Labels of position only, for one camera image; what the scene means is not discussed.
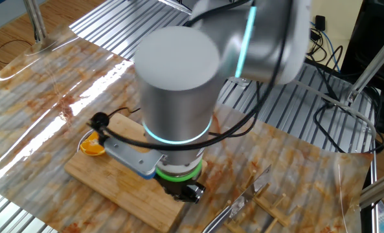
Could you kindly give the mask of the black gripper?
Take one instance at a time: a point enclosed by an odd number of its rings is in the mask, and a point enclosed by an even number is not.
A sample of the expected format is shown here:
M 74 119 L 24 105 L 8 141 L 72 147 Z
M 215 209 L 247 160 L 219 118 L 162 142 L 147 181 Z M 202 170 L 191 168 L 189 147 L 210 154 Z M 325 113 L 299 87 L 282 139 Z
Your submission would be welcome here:
M 175 200 L 182 200 L 184 202 L 195 204 L 199 203 L 206 189 L 195 179 L 173 182 L 160 177 L 159 184 L 163 187 L 165 193 L 171 195 Z

